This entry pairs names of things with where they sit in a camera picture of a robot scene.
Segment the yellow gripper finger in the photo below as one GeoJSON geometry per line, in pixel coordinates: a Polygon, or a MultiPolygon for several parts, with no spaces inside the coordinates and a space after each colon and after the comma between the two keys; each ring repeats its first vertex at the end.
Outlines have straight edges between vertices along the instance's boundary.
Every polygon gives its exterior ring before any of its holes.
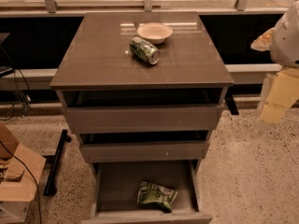
{"type": "Polygon", "coordinates": [[[261,101],[256,110],[255,125],[271,129],[286,116],[299,100],[299,70],[285,68],[275,75],[267,74],[262,85],[261,101]]]}
{"type": "Polygon", "coordinates": [[[250,47],[257,51],[268,51],[271,49],[272,37],[275,32],[275,28],[270,28],[262,35],[256,38],[250,45],[250,47]]]}

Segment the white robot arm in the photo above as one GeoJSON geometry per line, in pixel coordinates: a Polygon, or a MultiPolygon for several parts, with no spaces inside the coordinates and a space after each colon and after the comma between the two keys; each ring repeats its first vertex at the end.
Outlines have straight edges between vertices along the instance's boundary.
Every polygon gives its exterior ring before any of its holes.
{"type": "Polygon", "coordinates": [[[271,129],[299,101],[299,0],[250,47],[258,51],[270,51],[271,60],[281,69],[267,74],[263,80],[261,101],[256,110],[255,125],[271,129]]]}

